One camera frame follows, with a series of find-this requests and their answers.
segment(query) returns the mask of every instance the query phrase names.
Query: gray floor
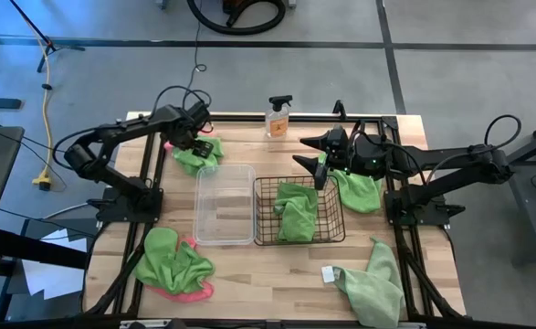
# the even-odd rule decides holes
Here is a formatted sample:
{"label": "gray floor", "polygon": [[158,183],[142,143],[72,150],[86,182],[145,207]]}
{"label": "gray floor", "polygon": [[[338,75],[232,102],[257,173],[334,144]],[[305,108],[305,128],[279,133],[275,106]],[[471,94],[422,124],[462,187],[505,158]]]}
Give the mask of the gray floor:
{"label": "gray floor", "polygon": [[[165,12],[153,1],[140,0],[20,3],[53,37],[193,40],[196,31],[184,0],[171,0]],[[386,0],[385,7],[394,42],[536,44],[536,0]],[[205,0],[204,11],[225,20],[218,0]],[[255,5],[241,23],[272,12],[268,5]],[[7,0],[0,0],[0,35],[31,35]],[[201,39],[382,40],[374,0],[298,0],[297,10],[266,34],[225,37],[203,27]],[[29,137],[44,141],[44,75],[35,73],[39,55],[37,47],[0,46],[0,97],[25,101],[20,111],[0,111],[0,122],[24,126]],[[51,56],[55,90],[49,116],[55,138],[111,122],[127,111],[149,110],[164,86],[188,82],[193,55],[192,48],[59,51]],[[399,50],[395,57],[405,108],[422,115],[430,147],[481,143],[490,120],[502,113],[523,121],[522,139],[507,150],[525,143],[536,129],[536,52]],[[328,112],[343,99],[353,113],[395,113],[381,49],[201,48],[199,62],[208,71],[197,73],[194,85],[211,93],[213,111],[263,111],[269,96],[289,93],[294,111]],[[496,128],[493,143],[513,129],[512,123]],[[67,190],[40,192],[30,181],[41,166],[30,152],[20,152],[1,207],[42,216],[100,195],[102,186],[58,169]],[[16,195],[25,198],[16,201]],[[516,269],[510,264],[531,236],[509,186],[470,186],[448,200],[468,209],[452,225],[468,314],[536,325],[536,266]],[[0,213],[0,228],[19,231],[20,221]]]}

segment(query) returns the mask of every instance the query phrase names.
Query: green towel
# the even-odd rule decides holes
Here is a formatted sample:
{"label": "green towel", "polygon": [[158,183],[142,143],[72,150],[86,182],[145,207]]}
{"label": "green towel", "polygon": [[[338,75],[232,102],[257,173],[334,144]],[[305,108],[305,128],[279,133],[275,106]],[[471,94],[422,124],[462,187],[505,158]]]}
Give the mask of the green towel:
{"label": "green towel", "polygon": [[163,288],[170,294],[190,293],[203,289],[203,279],[215,272],[213,263],[181,242],[171,228],[152,228],[144,241],[145,253],[133,274],[142,283]]}
{"label": "green towel", "polygon": [[[326,154],[319,155],[319,162]],[[332,174],[339,182],[341,202],[345,207],[360,213],[369,213],[381,207],[381,180],[373,181],[371,177],[350,174],[334,170]]]}
{"label": "green towel", "polygon": [[278,240],[312,241],[318,213],[318,194],[314,188],[280,183],[274,212],[282,216]]}
{"label": "green towel", "polygon": [[184,168],[187,174],[196,176],[198,170],[208,166],[216,166],[219,164],[219,158],[223,157],[223,147],[221,147],[221,139],[216,137],[199,136],[197,140],[209,142],[213,145],[213,151],[206,158],[193,155],[193,150],[181,150],[178,147],[173,148],[174,159]]}
{"label": "green towel", "polygon": [[391,248],[375,238],[366,271],[333,267],[334,284],[349,297],[359,323],[395,328],[405,306],[404,291]]}

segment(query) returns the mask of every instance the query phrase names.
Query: vacuum hose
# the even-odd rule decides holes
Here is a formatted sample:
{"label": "vacuum hose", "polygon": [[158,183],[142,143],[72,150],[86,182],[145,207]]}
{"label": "vacuum hose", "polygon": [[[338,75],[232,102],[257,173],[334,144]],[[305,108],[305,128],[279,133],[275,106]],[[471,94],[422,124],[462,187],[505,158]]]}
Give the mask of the vacuum hose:
{"label": "vacuum hose", "polygon": [[[241,16],[241,14],[243,14],[245,10],[250,5],[256,4],[258,2],[268,2],[275,5],[278,8],[278,13],[269,22],[255,27],[233,27],[239,16]],[[276,27],[282,21],[282,19],[284,19],[284,15],[286,15],[286,6],[284,5],[284,2],[282,0],[244,0],[233,10],[233,13],[231,13],[229,19],[227,20],[226,27],[223,27],[208,20],[198,9],[196,4],[194,3],[194,0],[186,0],[186,3],[188,4],[188,7],[191,8],[194,17],[196,17],[196,19],[198,19],[201,24],[217,33],[229,36],[250,36],[268,31]]]}

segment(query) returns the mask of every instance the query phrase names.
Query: bottle label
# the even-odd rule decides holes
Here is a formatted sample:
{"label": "bottle label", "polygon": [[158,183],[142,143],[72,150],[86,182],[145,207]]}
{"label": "bottle label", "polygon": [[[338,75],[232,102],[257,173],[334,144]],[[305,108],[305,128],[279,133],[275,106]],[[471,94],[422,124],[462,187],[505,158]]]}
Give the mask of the bottle label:
{"label": "bottle label", "polygon": [[288,117],[277,119],[269,123],[269,134],[272,137],[282,136],[288,129]]}

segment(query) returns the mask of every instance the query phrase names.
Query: white tag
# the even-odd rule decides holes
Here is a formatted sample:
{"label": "white tag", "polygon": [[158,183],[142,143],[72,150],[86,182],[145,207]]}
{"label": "white tag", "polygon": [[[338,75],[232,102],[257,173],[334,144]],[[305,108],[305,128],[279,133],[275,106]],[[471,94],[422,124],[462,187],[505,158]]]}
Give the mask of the white tag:
{"label": "white tag", "polygon": [[332,272],[332,266],[325,266],[322,268],[322,279],[324,283],[334,282],[334,273]]}

